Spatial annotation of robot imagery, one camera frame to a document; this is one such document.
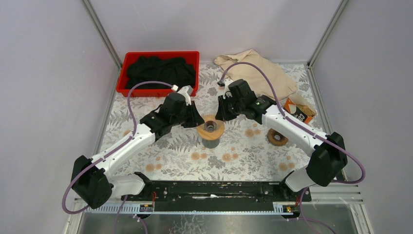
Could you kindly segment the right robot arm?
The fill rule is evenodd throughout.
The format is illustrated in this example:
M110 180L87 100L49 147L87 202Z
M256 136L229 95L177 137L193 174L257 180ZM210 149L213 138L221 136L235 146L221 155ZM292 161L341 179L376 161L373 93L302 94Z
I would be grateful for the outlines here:
M229 121L239 115L276 130L299 146L310 158L307 166L295 170L283 179L279 188L281 198L293 200L305 187L326 187L347 165L343 137L334 132L330 135L317 132L309 125L280 109L272 98L256 94L243 79L225 79L218 85L224 93L218 97L217 120Z

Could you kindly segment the glass coffee carafe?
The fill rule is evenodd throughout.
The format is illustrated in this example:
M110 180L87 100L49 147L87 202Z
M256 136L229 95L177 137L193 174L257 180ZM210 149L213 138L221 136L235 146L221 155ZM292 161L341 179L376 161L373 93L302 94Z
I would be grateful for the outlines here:
M217 139L202 139L202 144L208 149L216 148L220 143L220 138Z

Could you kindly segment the orange coffee filter box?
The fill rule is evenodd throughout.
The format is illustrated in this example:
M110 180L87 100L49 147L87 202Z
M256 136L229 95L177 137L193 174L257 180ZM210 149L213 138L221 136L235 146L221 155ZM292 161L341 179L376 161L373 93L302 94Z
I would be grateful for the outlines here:
M313 105L299 94L290 95L284 104L284 110L296 117L299 121L308 124L317 112Z

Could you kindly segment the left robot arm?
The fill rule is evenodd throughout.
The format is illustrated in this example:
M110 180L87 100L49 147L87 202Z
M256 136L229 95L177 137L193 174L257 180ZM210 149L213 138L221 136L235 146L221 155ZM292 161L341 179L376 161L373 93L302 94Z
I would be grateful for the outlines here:
M170 133L172 127L193 128L202 124L204 120L195 102L186 94L172 92L157 109L135 121L134 129L112 147L91 158L78 157L69 187L92 209L99 208L111 197L134 195L146 200L151 188L140 176L115 176L114 173L131 156Z

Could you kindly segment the light wooden ring holder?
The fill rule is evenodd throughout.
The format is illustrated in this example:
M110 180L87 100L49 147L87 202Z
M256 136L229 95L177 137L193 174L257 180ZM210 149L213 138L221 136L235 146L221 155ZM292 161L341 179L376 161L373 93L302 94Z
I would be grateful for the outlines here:
M225 130L225 126L222 129L218 130L217 132L209 133L209 132L206 132L204 130L204 124L201 124L201 125L196 127L196 130L197 130L197 132L198 132L198 134L201 138L217 139L217 138L219 138L223 135L224 130Z

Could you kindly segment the clear glass dripper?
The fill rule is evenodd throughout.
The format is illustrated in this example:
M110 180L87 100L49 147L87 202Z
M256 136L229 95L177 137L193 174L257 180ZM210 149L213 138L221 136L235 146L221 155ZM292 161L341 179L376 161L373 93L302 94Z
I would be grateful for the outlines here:
M205 115L203 116L203 119L205 121L204 130L206 132L217 132L224 127L224 122L216 119L215 115Z

